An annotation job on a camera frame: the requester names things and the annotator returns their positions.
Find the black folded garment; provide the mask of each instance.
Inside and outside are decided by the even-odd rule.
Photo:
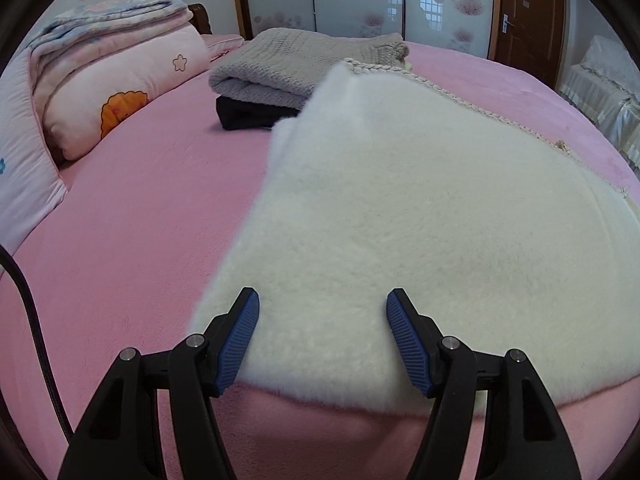
[[[280,119],[300,113],[295,108],[236,101],[222,95],[216,99],[216,111],[225,130],[271,128]]]

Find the blue gripper pad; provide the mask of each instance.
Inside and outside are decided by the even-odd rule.
[[[229,335],[218,355],[218,373],[216,374],[216,388],[220,395],[236,380],[236,375],[242,364],[242,359],[254,334],[255,325],[260,315],[260,300],[253,291],[238,315],[236,322],[229,331]]]
[[[428,396],[433,388],[429,356],[395,292],[391,292],[386,297],[386,319],[398,345],[411,384],[418,388],[424,396]]]

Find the white fluffy garment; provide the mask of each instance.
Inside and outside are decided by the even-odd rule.
[[[640,211],[567,149],[357,62],[273,135],[261,194],[191,325],[256,289],[240,380],[427,413],[386,321],[395,287],[474,350],[524,350],[558,404],[640,373]]]

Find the brown wooden door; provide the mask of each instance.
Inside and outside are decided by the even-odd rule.
[[[502,0],[495,60],[554,88],[564,35],[564,0]]]

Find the pink blanket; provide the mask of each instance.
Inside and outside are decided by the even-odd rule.
[[[640,183],[579,112],[521,72],[411,45],[414,72],[476,105],[565,140],[640,202]],[[207,75],[151,102],[63,172],[64,202],[15,257],[33,290],[53,371],[72,425],[117,353],[172,348],[264,177],[270,133],[223,132]],[[0,388],[34,458],[56,477],[66,443],[14,286],[0,280]],[[179,478],[166,396],[161,423],[171,479]],[[239,480],[402,480],[426,424],[300,404],[238,385],[214,402]],[[640,415],[640,379],[566,406],[561,415],[584,480],[612,461]],[[463,479],[473,478],[482,422]]]

